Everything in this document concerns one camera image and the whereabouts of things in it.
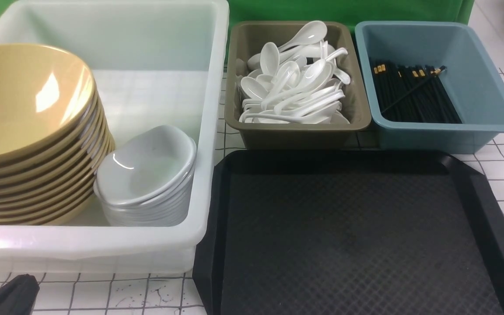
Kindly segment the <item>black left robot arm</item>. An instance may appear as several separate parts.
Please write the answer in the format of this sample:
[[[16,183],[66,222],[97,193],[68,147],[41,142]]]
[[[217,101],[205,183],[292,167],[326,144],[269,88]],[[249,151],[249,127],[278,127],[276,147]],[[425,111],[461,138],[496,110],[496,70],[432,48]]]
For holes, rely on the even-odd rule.
[[[0,288],[0,315],[31,315],[40,285],[33,275],[18,275]]]

